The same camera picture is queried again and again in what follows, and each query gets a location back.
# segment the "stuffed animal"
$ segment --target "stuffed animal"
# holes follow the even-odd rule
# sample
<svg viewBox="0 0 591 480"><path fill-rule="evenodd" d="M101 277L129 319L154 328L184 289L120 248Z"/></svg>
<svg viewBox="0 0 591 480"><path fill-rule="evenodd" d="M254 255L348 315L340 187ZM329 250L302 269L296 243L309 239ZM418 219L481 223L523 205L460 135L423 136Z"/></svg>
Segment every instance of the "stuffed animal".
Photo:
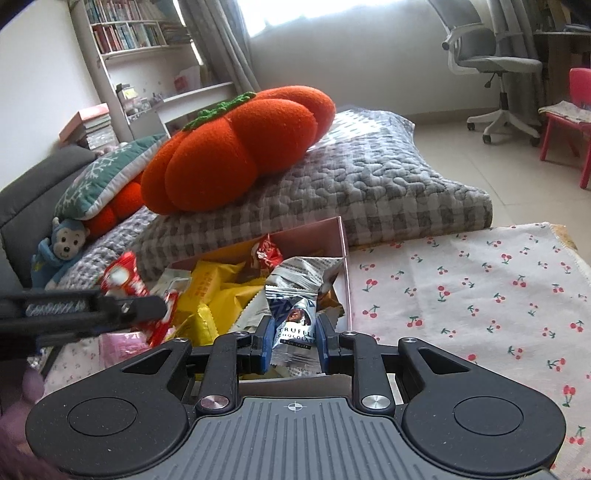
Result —
<svg viewBox="0 0 591 480"><path fill-rule="evenodd" d="M52 290L68 268L82 256L82 246L89 234L81 221L66 219L60 223L53 219L51 241L39 242L37 253L31 259L31 282L34 288Z"/></svg>
<svg viewBox="0 0 591 480"><path fill-rule="evenodd" d="M153 212L207 212L238 199L257 177L299 162L330 128L335 104L311 87L248 92L168 140L144 171L141 193Z"/></svg>

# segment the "blue monkey plush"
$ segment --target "blue monkey plush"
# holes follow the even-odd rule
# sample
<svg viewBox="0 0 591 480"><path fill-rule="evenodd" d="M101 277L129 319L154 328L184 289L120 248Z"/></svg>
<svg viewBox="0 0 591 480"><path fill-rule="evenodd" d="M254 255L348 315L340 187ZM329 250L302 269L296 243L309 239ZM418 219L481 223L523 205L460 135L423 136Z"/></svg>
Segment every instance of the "blue monkey plush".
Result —
<svg viewBox="0 0 591 480"><path fill-rule="evenodd" d="M88 230L79 220L66 219L60 223L55 217L52 224L51 241L41 240L31 259L33 288L54 289L68 268L82 256L82 246L88 236Z"/></svg>

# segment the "window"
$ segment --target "window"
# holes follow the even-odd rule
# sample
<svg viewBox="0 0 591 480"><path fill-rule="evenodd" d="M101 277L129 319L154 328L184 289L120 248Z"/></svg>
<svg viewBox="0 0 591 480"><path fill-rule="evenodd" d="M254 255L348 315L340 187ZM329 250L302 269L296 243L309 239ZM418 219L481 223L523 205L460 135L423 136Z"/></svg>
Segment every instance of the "window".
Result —
<svg viewBox="0 0 591 480"><path fill-rule="evenodd" d="M335 14L361 5L386 5L394 0L238 0L251 37L267 27L296 18Z"/></svg>

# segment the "chocolate wrapper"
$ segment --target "chocolate wrapper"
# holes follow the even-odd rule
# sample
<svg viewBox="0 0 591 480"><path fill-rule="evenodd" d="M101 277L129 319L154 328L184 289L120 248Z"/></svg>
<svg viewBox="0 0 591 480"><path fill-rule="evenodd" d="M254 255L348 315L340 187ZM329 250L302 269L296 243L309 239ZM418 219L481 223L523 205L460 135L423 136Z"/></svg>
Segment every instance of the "chocolate wrapper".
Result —
<svg viewBox="0 0 591 480"><path fill-rule="evenodd" d="M277 326L271 365L322 371L315 346L317 296L330 291L342 264L342 258L292 257L267 278L265 295Z"/></svg>

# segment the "white fabric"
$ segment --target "white fabric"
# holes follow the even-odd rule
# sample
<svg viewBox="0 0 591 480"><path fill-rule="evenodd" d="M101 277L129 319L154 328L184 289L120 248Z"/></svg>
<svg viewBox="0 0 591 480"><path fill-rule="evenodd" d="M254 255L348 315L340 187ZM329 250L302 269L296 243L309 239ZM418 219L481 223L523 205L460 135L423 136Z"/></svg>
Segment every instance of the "white fabric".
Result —
<svg viewBox="0 0 591 480"><path fill-rule="evenodd" d="M388 345L416 336L541 391L567 421L553 473L587 476L588 267L549 224L393 242L349 265L355 330Z"/></svg>
<svg viewBox="0 0 591 480"><path fill-rule="evenodd" d="M579 108L573 103L563 100L555 105L543 106L539 113L552 113L576 124L591 124L591 111Z"/></svg>

